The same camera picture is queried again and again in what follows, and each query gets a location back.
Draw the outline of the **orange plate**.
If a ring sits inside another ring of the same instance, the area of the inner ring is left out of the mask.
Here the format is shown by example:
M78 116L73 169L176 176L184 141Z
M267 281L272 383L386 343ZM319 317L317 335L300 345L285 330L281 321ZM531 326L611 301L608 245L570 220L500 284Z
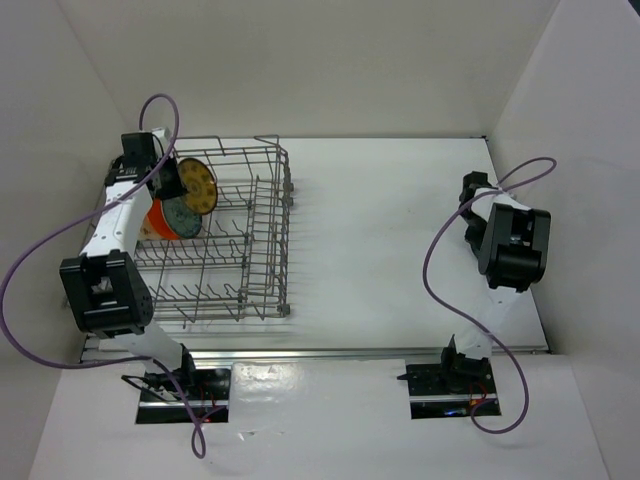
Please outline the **orange plate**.
M148 219L149 223L154 227L154 229L158 232L158 234L162 236L161 240L173 241L173 240L180 239L180 237L169 227L168 223L164 218L161 200L159 199L153 200L152 206L149 209L145 218Z

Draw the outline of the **yellow patterned plate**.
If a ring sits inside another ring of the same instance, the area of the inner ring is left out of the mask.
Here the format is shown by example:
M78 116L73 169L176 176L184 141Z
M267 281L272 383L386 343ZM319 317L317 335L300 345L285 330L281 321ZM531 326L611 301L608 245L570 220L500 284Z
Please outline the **yellow patterned plate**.
M185 158L178 164L178 173L186 188L183 201L199 215L210 214L216 207L218 191L212 171L196 158Z

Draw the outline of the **blue patterned plate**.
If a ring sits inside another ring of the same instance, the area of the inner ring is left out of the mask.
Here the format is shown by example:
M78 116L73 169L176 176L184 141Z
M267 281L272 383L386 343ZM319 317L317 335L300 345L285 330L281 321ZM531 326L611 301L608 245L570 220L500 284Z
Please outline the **blue patterned plate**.
M162 200L161 212L163 218L179 238L193 239L202 229L202 216L192 211L182 198Z

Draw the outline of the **cream plate small motifs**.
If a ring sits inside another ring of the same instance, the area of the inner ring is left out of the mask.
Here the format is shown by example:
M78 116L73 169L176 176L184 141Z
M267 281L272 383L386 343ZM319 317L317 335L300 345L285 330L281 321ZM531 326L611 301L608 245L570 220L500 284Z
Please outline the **cream plate small motifs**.
M154 227L149 223L148 219L145 218L140 227L138 240L146 241L146 240L161 240L162 236L158 234L158 232L154 229Z

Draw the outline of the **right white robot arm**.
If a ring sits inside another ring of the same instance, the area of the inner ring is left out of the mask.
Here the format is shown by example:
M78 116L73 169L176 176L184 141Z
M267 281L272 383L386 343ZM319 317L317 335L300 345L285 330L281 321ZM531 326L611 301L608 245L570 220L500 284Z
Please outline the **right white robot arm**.
M465 241L486 280L486 294L474 318L497 334L509 311L546 270L551 214L527 207L499 188L488 175L473 171L463 177L461 204L467 224ZM493 341L475 326L454 334L441 354L440 386L459 393L486 378Z

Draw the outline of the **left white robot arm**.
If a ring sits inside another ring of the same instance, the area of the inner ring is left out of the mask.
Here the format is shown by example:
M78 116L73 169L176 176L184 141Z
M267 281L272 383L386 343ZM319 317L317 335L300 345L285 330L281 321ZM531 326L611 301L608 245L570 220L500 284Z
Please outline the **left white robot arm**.
M158 193L179 193L166 127L122 135L123 153L105 178L105 207L88 243L59 274L80 331L141 359L148 384L191 397L199 375L189 350L154 320L154 299L134 262L139 231Z

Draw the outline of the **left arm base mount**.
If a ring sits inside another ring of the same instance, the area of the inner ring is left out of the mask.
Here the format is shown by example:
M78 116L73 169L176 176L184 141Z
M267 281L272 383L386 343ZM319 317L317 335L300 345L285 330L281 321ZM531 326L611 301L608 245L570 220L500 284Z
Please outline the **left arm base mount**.
M183 388L195 416L205 423L227 423L232 372L229 366L198 369L193 384ZM123 375L140 392L135 423L190 423L190 417L171 382L157 374Z

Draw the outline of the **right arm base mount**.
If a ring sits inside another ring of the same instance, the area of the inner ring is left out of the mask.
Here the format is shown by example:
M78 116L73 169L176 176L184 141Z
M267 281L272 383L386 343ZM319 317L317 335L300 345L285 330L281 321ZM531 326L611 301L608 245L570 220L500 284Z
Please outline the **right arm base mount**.
M469 417L476 406L478 417L501 415L491 369L479 379L450 382L440 364L414 363L406 364L396 379L406 384L412 420Z

